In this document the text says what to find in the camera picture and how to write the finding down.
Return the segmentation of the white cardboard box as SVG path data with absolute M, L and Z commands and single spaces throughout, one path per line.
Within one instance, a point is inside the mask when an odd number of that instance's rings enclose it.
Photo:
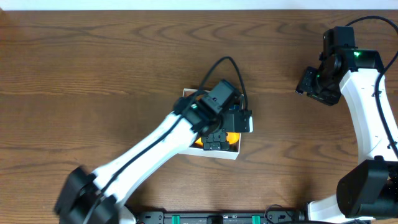
M 243 101 L 244 101 L 244 99 L 241 96 L 239 99 L 237 99 L 233 103 L 233 105 L 241 105 L 242 106 L 241 110 L 244 110 Z M 220 118 L 215 123 L 215 129 L 220 125 L 221 116 L 223 114 L 225 114 L 226 112 L 227 111 L 225 111 L 224 113 L 221 113 Z M 188 149 L 182 151 L 181 153 L 185 154 L 185 155 L 191 155 L 191 156 L 202 156 L 202 157 L 212 157 L 212 158 L 217 158 L 217 159 L 235 160 L 237 158 L 237 156 L 239 155 L 240 148 L 241 148 L 241 136 L 240 136 L 239 142 L 237 143 L 237 148 L 233 151 L 204 151 L 201 146 L 200 138 L 198 138 Z

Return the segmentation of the blue toy ball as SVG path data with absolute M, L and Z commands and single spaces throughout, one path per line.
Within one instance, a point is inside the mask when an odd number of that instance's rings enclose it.
M 240 110 L 241 108 L 242 108 L 241 105 L 231 105 L 231 106 L 229 107 L 230 110 Z

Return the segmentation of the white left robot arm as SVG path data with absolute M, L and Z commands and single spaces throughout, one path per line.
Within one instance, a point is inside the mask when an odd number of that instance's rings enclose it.
M 163 122 L 123 155 L 90 174 L 77 167 L 66 179 L 55 204 L 60 223 L 136 223 L 125 203 L 170 158 L 219 129 L 253 131 L 251 111 L 231 109 L 236 100 L 235 96 L 225 100 L 215 96 L 199 100 L 181 97 Z

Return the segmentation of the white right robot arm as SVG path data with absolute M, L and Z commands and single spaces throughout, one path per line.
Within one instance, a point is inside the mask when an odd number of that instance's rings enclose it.
M 307 204 L 311 222 L 348 223 L 397 218 L 397 124 L 385 92 L 379 53 L 351 45 L 327 47 L 309 67 L 297 93 L 328 106 L 344 98 L 358 143 L 358 165 L 336 193 Z

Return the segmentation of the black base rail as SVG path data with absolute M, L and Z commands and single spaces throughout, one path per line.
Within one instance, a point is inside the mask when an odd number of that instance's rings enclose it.
M 137 224 L 282 224 L 308 223 L 303 210 L 271 205 L 264 211 L 168 212 L 149 210 L 136 214 Z

